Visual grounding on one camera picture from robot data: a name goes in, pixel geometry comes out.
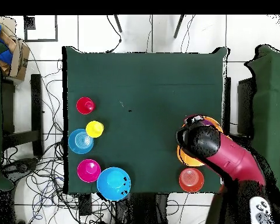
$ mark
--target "magenta cup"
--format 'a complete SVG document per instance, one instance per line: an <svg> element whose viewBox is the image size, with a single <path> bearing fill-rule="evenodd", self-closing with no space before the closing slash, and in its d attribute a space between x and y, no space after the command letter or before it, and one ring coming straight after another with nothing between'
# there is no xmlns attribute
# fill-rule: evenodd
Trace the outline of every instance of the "magenta cup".
<svg viewBox="0 0 280 224"><path fill-rule="evenodd" d="M100 165L95 160L86 159L80 162L77 172L82 181L91 183L99 177Z"/></svg>

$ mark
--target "yellow cup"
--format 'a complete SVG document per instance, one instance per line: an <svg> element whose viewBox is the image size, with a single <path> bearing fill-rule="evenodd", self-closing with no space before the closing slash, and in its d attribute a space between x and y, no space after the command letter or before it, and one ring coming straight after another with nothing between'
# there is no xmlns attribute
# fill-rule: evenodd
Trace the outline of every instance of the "yellow cup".
<svg viewBox="0 0 280 224"><path fill-rule="evenodd" d="M86 133L92 138L98 138L104 131L104 125L98 121L91 121L86 126Z"/></svg>

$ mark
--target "metal stand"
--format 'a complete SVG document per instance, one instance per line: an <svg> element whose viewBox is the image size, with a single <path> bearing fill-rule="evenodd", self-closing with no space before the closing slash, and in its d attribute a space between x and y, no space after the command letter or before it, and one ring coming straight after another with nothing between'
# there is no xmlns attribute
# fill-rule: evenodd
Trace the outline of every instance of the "metal stand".
<svg viewBox="0 0 280 224"><path fill-rule="evenodd" d="M116 21L116 24L117 24L117 27L118 27L119 32L122 33L123 31L122 31L122 29L121 29L118 16L117 16L117 15L114 15L114 18L115 18L115 21Z"/></svg>
<svg viewBox="0 0 280 224"><path fill-rule="evenodd" d="M43 143L41 141L42 128L42 104L41 104L41 77L31 75L31 131L7 134L3 136L2 150L32 142L33 155L43 155Z"/></svg>
<svg viewBox="0 0 280 224"><path fill-rule="evenodd" d="M184 15L180 15L180 19L178 20L178 24L177 24L177 27L176 27L176 30L175 30L175 33L174 33L174 36L173 36L175 39L176 39L176 37L179 33L180 25L183 22L183 19L184 19Z"/></svg>

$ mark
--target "plastic cup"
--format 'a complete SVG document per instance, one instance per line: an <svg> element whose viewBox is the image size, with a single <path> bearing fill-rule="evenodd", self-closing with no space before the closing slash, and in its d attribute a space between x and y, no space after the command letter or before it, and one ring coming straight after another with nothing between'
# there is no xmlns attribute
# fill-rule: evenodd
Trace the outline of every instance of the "plastic cup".
<svg viewBox="0 0 280 224"><path fill-rule="evenodd" d="M85 154L93 148L93 138L84 129L76 129L69 135L68 146L77 154Z"/></svg>
<svg viewBox="0 0 280 224"><path fill-rule="evenodd" d="M104 125L98 121L91 121L86 126L88 136L98 138L104 131Z"/></svg>
<svg viewBox="0 0 280 224"><path fill-rule="evenodd" d="M89 114L95 109L95 103L88 97L81 97L76 105L79 113Z"/></svg>
<svg viewBox="0 0 280 224"><path fill-rule="evenodd" d="M199 191L204 184L203 174L195 168L184 169L179 178L180 187L188 192L195 193Z"/></svg>
<svg viewBox="0 0 280 224"><path fill-rule="evenodd" d="M119 167L109 167L101 172L97 179L97 190L110 201L125 198L131 189L131 179L126 171Z"/></svg>
<svg viewBox="0 0 280 224"><path fill-rule="evenodd" d="M95 160L83 160L78 165L77 173L82 181L87 183L94 182L100 175L100 165Z"/></svg>

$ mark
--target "blue cup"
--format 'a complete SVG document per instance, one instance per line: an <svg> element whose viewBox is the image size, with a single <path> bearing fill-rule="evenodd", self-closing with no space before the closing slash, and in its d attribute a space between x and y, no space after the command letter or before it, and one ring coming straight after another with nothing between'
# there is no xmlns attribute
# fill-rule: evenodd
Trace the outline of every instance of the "blue cup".
<svg viewBox="0 0 280 224"><path fill-rule="evenodd" d="M105 199L119 201L128 195L131 189L131 179L123 169L109 167L100 173L96 186Z"/></svg>
<svg viewBox="0 0 280 224"><path fill-rule="evenodd" d="M77 154L85 154L93 147L93 138L87 135L85 129L74 130L68 138L69 148Z"/></svg>

